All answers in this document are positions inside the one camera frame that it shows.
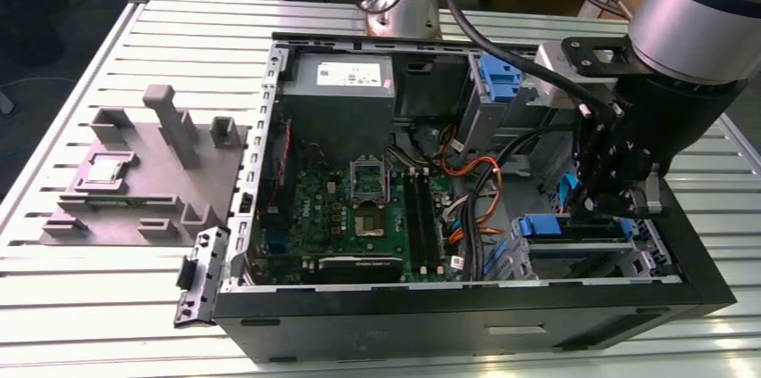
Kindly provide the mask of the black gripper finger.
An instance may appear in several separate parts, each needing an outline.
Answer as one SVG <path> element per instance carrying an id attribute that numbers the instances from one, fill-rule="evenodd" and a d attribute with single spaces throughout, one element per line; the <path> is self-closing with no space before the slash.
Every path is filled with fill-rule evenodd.
<path id="1" fill-rule="evenodd" d="M 612 216 L 601 208 L 600 195 L 608 179 L 606 171 L 612 167 L 617 146 L 612 140 L 612 129 L 624 115 L 616 101 L 601 110 L 590 110 L 582 103 L 578 106 L 581 116 L 573 135 L 573 160 L 578 183 L 570 194 L 570 216 L 585 219 L 586 216 Z"/>
<path id="2" fill-rule="evenodd" d="M 600 203 L 605 214 L 650 218 L 664 211 L 660 163 L 646 148 L 632 145 L 613 155 Z"/>

